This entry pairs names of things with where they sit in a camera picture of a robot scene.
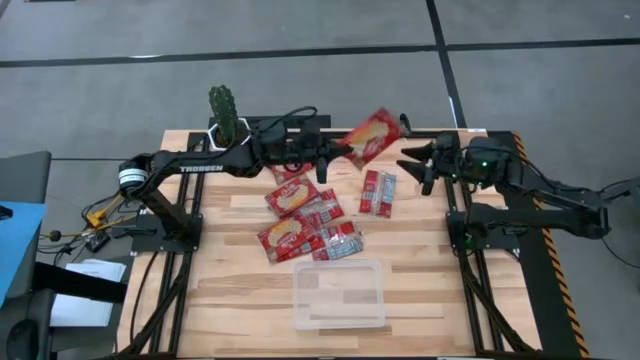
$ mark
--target small red packet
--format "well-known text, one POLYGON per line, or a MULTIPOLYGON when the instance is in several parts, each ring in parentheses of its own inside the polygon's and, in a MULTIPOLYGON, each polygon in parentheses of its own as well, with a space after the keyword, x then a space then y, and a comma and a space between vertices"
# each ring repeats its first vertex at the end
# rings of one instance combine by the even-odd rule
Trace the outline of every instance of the small red packet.
POLYGON ((283 218, 316 196, 318 196, 318 190, 309 178, 302 175, 267 194, 264 198, 269 204, 269 208, 279 218, 283 218))
POLYGON ((351 221, 322 229, 319 235, 325 247, 311 254, 314 261, 336 260, 363 249, 362 233, 351 221))
POLYGON ((373 158, 407 133, 398 119, 387 109, 380 108, 339 143, 353 148, 353 152, 345 157, 362 170, 373 158))
POLYGON ((360 198, 360 212, 390 218, 395 188, 395 175, 367 170, 360 198))
POLYGON ((295 172, 291 172, 287 169, 285 169, 285 167, 283 165, 276 165, 276 166, 270 166, 269 170, 271 170, 271 172, 273 173, 273 177, 276 178, 276 184, 280 185, 282 183, 284 183, 285 181, 289 180, 289 179, 293 179, 294 177, 304 174, 307 171, 313 169, 313 165, 311 164, 304 164, 302 165, 302 167, 300 168, 300 170, 295 171, 295 172))
POLYGON ((323 247, 324 247, 324 241, 322 241, 322 239, 319 236, 315 236, 310 241, 280 256, 274 262, 283 262, 289 259, 293 259, 298 256, 308 254, 313 250, 322 249, 323 247))
POLYGON ((340 207, 333 189, 321 192, 320 196, 302 206, 297 213, 308 218, 315 227, 344 216, 344 210, 340 207))
POLYGON ((311 251, 332 247, 341 242, 358 240, 361 238, 360 232, 356 229, 353 222, 349 221, 336 226, 330 226, 318 231, 317 236, 308 242, 278 257, 274 262, 282 262, 298 256, 307 254, 311 251))
POLYGON ((270 262, 316 237, 316 229, 302 215, 294 214, 258 234, 270 262))

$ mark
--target clear plastic container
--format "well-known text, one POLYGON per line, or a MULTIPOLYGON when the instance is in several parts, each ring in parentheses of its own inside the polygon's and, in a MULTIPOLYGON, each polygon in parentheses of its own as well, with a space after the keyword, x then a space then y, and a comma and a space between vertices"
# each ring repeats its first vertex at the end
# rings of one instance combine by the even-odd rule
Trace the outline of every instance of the clear plastic container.
POLYGON ((376 328, 385 324, 382 270, 376 260, 305 261, 293 273, 298 330, 376 328))

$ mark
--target wooden tabletop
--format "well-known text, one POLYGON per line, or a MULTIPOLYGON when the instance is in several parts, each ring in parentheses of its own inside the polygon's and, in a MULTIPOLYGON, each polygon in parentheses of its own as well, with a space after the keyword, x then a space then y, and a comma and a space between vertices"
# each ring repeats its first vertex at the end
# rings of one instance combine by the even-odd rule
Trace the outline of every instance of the wooden tabletop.
MULTIPOLYGON (((188 134, 166 131, 162 149, 185 150, 188 134)), ((472 136, 486 134, 461 130, 463 145, 472 136)), ((276 222, 264 201, 264 195, 276 188, 273 176, 267 170, 253 179, 208 174, 201 208, 205 224, 191 267, 178 356, 473 354, 460 270, 445 226, 444 183, 439 180, 431 196, 420 196, 417 182, 395 164, 404 158, 401 148, 427 141, 401 139, 368 165, 397 175, 391 219, 358 214, 364 172, 346 159, 333 161, 327 184, 317 185, 319 190, 333 188, 338 195, 346 217, 335 222, 353 220, 364 232, 364 251, 348 259, 376 259, 382 264, 387 321, 378 329, 295 330, 292 271, 309 255, 270 265, 256 239, 259 231, 276 222)), ((315 173, 309 178, 315 182, 315 173)), ((179 181, 173 176, 162 185, 168 199, 175 200, 179 181)), ((458 195, 458 204, 463 204, 458 195)), ((494 206, 504 204, 492 188, 473 197, 494 206)), ((496 305, 522 338, 539 348, 520 264, 502 250, 485 251, 485 256, 496 305)), ((164 257, 158 255, 143 288, 136 333, 156 307, 164 257)), ((120 349, 129 343, 133 304, 150 258, 140 254, 133 264, 118 328, 120 349)), ((491 349, 486 315, 481 305, 478 308, 485 347, 491 349)), ((161 350, 167 348, 172 314, 170 309, 165 318, 161 350)))

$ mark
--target black metal frame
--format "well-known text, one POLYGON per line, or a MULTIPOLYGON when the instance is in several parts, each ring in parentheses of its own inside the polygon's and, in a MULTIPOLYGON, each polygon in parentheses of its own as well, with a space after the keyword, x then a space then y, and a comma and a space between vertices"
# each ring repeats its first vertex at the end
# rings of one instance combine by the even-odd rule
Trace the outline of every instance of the black metal frame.
MULTIPOLYGON (((329 138, 341 138, 345 135, 345 133, 346 133, 345 131, 333 131, 333 130, 323 131, 323 135, 329 138)), ((418 131, 412 132, 408 136, 408 138, 432 139, 432 138, 435 138, 440 133, 441 131, 419 131, 418 130, 418 131)), ((493 137, 504 137, 504 136, 509 136, 510 134, 511 133, 509 132, 489 133, 489 135, 493 137)), ((203 135, 205 135, 205 133, 198 133, 198 132, 190 133, 189 148, 193 149, 194 144, 202 140, 203 135)), ((208 139, 205 138, 204 145, 203 145, 204 149, 208 149, 207 141, 208 139)), ((188 181, 189 181, 188 175, 183 175, 180 182, 180 191, 178 193, 178 203, 184 204, 184 199, 186 198, 186 189, 188 187, 188 181)), ((453 190, 453 184, 450 182, 450 180, 445 180, 445 184, 446 184, 447 199, 448 199, 448 204, 450 209, 449 213, 459 213, 458 206, 456 204, 455 193, 453 190)), ((192 214, 198 213, 200 209, 202 192, 204 189, 204 174, 199 174, 197 176, 195 188, 196 189, 194 193, 194 200, 193 200, 193 205, 191 209, 192 214)), ((468 206, 471 203, 471 193, 466 184, 463 184, 462 186, 462 194, 463 194, 463 200, 465 201, 465 205, 468 206)), ((520 205, 513 205, 512 203, 513 196, 514 196, 513 194, 503 194, 503 195, 505 196, 505 201, 508 204, 511 203, 510 207, 515 206, 516 208, 518 208, 520 206, 520 205)), ((524 197, 520 197, 520 201, 531 203, 531 205, 533 204, 531 199, 524 198, 524 197)), ((544 296, 546 299, 546 303, 549 303, 548 300, 550 299, 548 294, 549 292, 553 292, 553 289, 555 288, 555 286, 553 285, 557 285, 557 283, 554 280, 551 280, 548 278, 545 280, 547 282, 546 284, 544 284, 545 289, 542 291, 542 293, 539 292, 538 286, 536 286, 535 288, 529 288, 529 281, 527 281, 527 289, 529 290, 529 297, 532 304, 532 308, 534 310, 536 325, 538 328, 539 335, 541 337, 543 349, 545 350, 545 354, 542 354, 539 352, 534 352, 533 349, 529 348, 523 342, 518 342, 521 340, 519 339, 519 337, 517 337, 517 334, 515 334, 515 332, 513 332, 510 329, 506 320, 504 320, 504 318, 499 314, 499 310, 495 307, 495 305, 493 305, 493 295, 491 291, 491 284, 489 281, 487 264, 484 258, 483 250, 476 249, 474 251, 474 256, 476 257, 476 265, 478 268, 478 277, 479 277, 479 281, 478 281, 478 279, 475 278, 475 276, 473 275, 473 272, 471 272, 470 262, 469 262, 469 259, 467 258, 466 252, 464 251, 464 235, 465 235, 464 232, 461 232, 460 229, 458 230, 452 229, 451 227, 449 228, 449 231, 450 231, 450 238, 451 238, 452 244, 455 244, 459 249, 459 251, 457 251, 458 261, 459 261, 461 276, 464 284, 465 300, 467 304, 468 317, 471 325, 471 332, 472 332, 472 338, 474 342, 474 349, 476 352, 476 356, 486 356, 486 357, 504 358, 504 359, 507 359, 507 358, 557 358, 557 356, 567 356, 567 357, 576 358, 579 356, 579 350, 575 342, 575 338, 573 337, 571 323, 569 321, 563 321, 564 319, 562 318, 546 317, 545 313, 541 311, 540 306, 538 304, 538 299, 541 296, 544 296), (484 348, 483 334, 480 328, 480 322, 478 318, 478 310, 476 306, 475 297, 478 297, 478 299, 481 300, 481 302, 487 308, 489 313, 494 314, 493 317, 491 316, 489 317, 489 326, 490 326, 490 332, 491 332, 490 335, 493 342, 493 350, 486 350, 484 348), (569 335, 569 336, 564 336, 564 340, 561 342, 563 351, 558 352, 555 350, 557 348, 556 346, 558 345, 558 341, 549 343, 546 337, 543 336, 543 333, 548 330, 554 331, 556 333, 560 332, 565 335, 569 335), (523 352, 521 353, 504 352, 504 345, 502 343, 503 335, 505 336, 505 338, 513 339, 515 337, 516 339, 515 348, 523 352)), ((538 244, 544 244, 544 238, 542 237, 542 234, 539 233, 539 231, 532 230, 527 235, 528 235, 526 236, 527 242, 537 242, 538 244)), ((531 254, 529 254, 527 250, 523 250, 520 253, 521 258, 525 259, 525 263, 528 263, 531 260, 530 255, 531 254)), ((188 253, 185 253, 183 258, 183 262, 186 262, 186 266, 188 270, 190 269, 192 256, 193 256, 193 253, 188 252, 188 253)), ((525 268, 523 264, 523 273, 525 275, 525 279, 530 279, 532 276, 539 274, 541 271, 544 273, 544 271, 547 270, 545 269, 545 263, 548 263, 548 260, 549 260, 548 253, 546 252, 543 254, 538 253, 535 256, 537 257, 537 260, 535 260, 536 262, 535 268, 530 266, 527 266, 525 268)), ((169 253, 167 255, 167 260, 165 262, 162 283, 160 285, 159 300, 164 298, 163 294, 166 294, 166 292, 169 289, 170 282, 171 282, 171 273, 174 267, 174 261, 175 261, 175 254, 169 253)), ((176 299, 176 307, 175 307, 176 310, 174 312, 173 322, 170 330, 171 337, 170 337, 169 349, 168 349, 169 354, 177 354, 177 351, 178 351, 178 346, 180 341, 180 332, 182 328, 182 318, 184 315, 184 303, 186 299, 186 290, 187 290, 187 286, 185 282, 185 286, 180 290, 176 299)), ((555 300, 552 302, 553 311, 564 310, 562 308, 563 303, 562 303, 562 297, 560 295, 558 295, 558 297, 556 297, 555 299, 551 299, 551 300, 555 300)), ((157 352, 159 348, 161 332, 162 332, 162 323, 160 323, 155 329, 155 332, 151 338, 150 353, 147 354, 147 356, 150 356, 150 357, 157 356, 157 355, 163 356, 164 354, 166 354, 166 353, 157 352)), ((412 357, 412 358, 413 359, 435 359, 435 357, 412 357)))

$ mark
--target red snack wrapper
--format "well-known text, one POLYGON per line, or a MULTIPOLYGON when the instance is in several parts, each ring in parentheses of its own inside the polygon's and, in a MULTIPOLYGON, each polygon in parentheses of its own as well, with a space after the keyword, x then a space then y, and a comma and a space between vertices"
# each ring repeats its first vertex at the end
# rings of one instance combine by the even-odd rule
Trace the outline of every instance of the red snack wrapper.
POLYGON ((315 227, 344 216, 344 210, 340 207, 333 189, 321 192, 320 196, 302 206, 297 212, 308 218, 315 227))
POLYGON ((277 188, 264 198, 269 204, 269 208, 279 218, 283 218, 316 196, 318 196, 318 190, 309 181, 309 178, 302 175, 277 188))
POLYGON ((406 133, 407 129, 398 119, 387 109, 380 108, 339 143, 348 144, 353 148, 353 152, 345 157, 362 170, 367 163, 406 133))
POLYGON ((390 218, 395 188, 395 175, 367 170, 360 198, 360 212, 390 218))
POLYGON ((302 215, 294 214, 258 234, 271 262, 316 237, 316 229, 302 215))
POLYGON ((324 241, 318 236, 312 238, 310 241, 300 245, 299 247, 289 251, 282 255, 275 262, 283 262, 289 259, 296 258, 298 256, 310 253, 313 250, 322 249, 324 247, 324 241))
POLYGON ((282 165, 276 165, 276 166, 271 166, 269 167, 269 170, 271 170, 271 172, 273 173, 273 177, 276 178, 276 184, 280 185, 282 183, 284 183, 285 181, 289 180, 289 179, 293 179, 294 177, 304 174, 307 171, 313 169, 313 165, 311 164, 304 164, 302 165, 302 167, 300 168, 300 170, 296 171, 296 172, 291 172, 287 169, 284 168, 284 166, 282 165))

